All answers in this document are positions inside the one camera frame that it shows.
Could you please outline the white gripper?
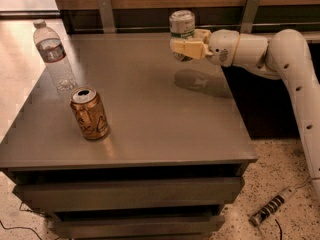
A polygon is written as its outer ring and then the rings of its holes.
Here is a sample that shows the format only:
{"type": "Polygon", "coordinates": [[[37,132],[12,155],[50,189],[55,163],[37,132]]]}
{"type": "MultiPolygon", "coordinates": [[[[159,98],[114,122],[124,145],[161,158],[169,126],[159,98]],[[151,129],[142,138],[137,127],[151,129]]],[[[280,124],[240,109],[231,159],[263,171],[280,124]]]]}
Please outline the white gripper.
{"type": "Polygon", "coordinates": [[[208,56],[207,59],[213,65],[228,67],[232,65],[239,37],[237,31],[218,30],[211,34],[207,29],[195,29],[196,40],[173,38],[170,40],[170,48],[179,60],[203,59],[208,56]]]}

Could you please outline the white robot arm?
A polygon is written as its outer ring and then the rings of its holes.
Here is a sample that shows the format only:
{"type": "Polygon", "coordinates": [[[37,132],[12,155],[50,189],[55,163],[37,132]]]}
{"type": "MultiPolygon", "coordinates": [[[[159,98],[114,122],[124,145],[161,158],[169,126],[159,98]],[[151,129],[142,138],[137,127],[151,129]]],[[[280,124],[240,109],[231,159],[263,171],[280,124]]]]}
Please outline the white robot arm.
{"type": "Polygon", "coordinates": [[[320,196],[320,83],[309,46],[296,30],[268,39],[230,30],[197,29],[188,38],[174,34],[171,50],[191,59],[208,59],[223,67],[241,67],[260,77],[282,80],[289,93],[309,175],[320,196]]]}

